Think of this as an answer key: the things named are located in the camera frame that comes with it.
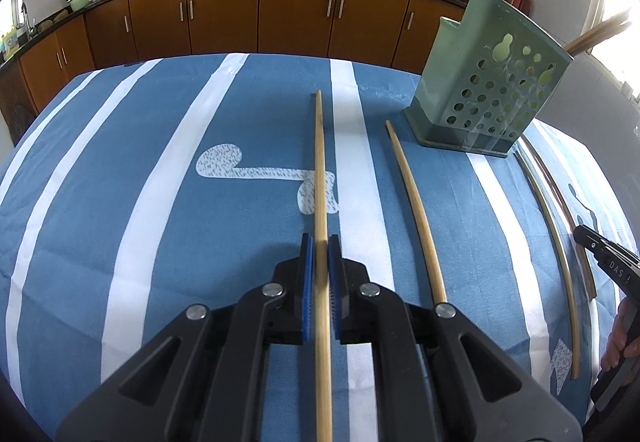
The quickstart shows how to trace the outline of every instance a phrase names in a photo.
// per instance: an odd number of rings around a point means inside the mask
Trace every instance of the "wooden cabinet door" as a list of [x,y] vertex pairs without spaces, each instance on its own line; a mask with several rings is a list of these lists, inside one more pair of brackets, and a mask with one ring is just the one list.
[[391,66],[421,74],[436,39],[440,17],[460,21],[464,12],[444,0],[410,0]]
[[258,0],[188,0],[193,54],[256,52]]
[[33,102],[38,112],[42,112],[66,85],[56,33],[52,32],[25,52],[20,57],[20,65]]
[[391,66],[409,0],[337,0],[329,58]]
[[260,0],[258,52],[326,57],[335,0]]
[[11,140],[17,145],[38,114],[19,61],[13,61],[0,70],[0,111],[9,127]]
[[89,40],[86,37],[84,18],[77,16],[56,31],[56,39],[67,80],[95,69]]
[[191,53],[187,0],[129,0],[129,10],[139,60]]
[[84,15],[96,68],[138,61],[131,31],[129,0],[113,0]]

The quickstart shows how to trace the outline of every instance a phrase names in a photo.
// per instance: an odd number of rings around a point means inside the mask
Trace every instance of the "faucet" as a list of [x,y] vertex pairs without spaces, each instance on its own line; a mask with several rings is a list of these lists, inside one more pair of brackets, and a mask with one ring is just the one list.
[[31,39],[35,35],[35,18],[33,25],[29,25],[29,13],[27,12],[27,4],[22,3],[22,16],[24,16],[24,24],[27,26],[27,36]]

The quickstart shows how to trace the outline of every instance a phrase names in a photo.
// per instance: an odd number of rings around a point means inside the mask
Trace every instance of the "utensil holder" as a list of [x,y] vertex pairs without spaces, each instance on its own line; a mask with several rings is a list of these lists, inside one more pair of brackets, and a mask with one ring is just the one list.
[[506,157],[572,61],[504,0],[469,0],[461,22],[440,18],[404,112],[424,146]]

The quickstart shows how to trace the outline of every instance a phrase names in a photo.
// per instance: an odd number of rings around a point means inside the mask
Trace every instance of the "human hand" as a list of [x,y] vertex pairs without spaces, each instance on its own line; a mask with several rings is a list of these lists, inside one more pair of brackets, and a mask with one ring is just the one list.
[[626,332],[622,329],[622,320],[628,308],[628,298],[624,298],[618,307],[618,314],[613,321],[613,328],[607,340],[607,348],[600,360],[602,369],[608,372],[615,368],[620,362],[620,354],[626,358],[640,356],[640,338],[634,340],[629,346],[626,345]]

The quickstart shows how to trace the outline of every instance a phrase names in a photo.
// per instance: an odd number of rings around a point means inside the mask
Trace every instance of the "table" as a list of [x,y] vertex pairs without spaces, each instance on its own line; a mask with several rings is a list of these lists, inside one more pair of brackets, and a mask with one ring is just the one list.
[[[153,60],[72,80],[0,172],[0,368],[43,429],[53,435],[180,310],[234,303],[297,256],[313,230],[317,89],[328,229],[344,256],[407,302],[430,306],[390,119],[450,301],[584,422],[620,292],[590,258],[598,298],[587,302],[565,234],[582,340],[580,377],[570,380],[566,295],[520,166],[513,155],[419,146],[402,114],[417,81],[348,61],[259,54]],[[636,251],[584,145],[540,121],[526,136],[574,218],[593,227],[593,212],[602,234]],[[335,343],[333,360],[336,440],[375,440],[370,351]],[[311,440],[313,371],[311,345],[273,347],[265,442]]]

